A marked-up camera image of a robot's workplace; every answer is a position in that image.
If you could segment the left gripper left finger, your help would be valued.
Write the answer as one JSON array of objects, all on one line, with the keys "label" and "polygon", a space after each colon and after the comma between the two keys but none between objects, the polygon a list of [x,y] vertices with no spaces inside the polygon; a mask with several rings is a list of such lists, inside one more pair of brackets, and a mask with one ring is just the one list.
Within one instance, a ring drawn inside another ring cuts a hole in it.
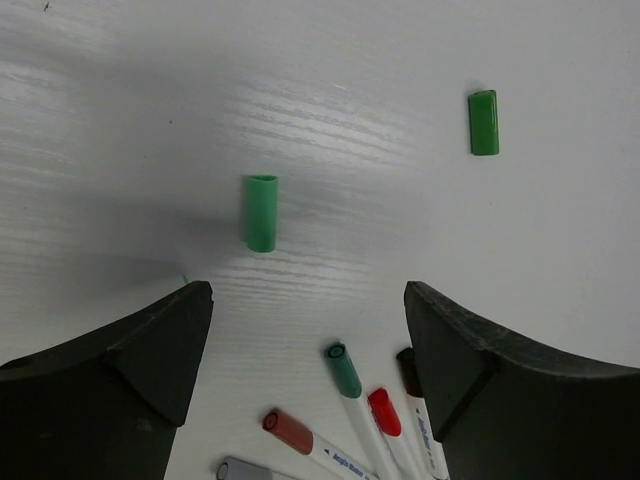
[{"label": "left gripper left finger", "polygon": [[2,365],[2,478],[164,478],[213,306],[210,283],[194,281]]}]

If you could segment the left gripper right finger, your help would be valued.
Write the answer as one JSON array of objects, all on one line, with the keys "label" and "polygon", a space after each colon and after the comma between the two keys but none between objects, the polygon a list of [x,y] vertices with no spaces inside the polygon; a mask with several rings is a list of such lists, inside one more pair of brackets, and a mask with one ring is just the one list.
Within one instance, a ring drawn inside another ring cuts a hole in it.
[{"label": "left gripper right finger", "polygon": [[639,372],[479,316],[431,286],[404,292],[435,439],[454,479],[635,479]]}]

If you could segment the light green pen cap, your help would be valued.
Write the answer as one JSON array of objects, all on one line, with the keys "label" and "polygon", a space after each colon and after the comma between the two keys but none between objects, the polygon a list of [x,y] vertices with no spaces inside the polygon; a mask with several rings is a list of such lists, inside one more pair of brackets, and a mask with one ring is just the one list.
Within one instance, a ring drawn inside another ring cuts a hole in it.
[{"label": "light green pen cap", "polygon": [[253,175],[245,180],[246,243],[257,253],[275,249],[278,212],[278,178]]}]

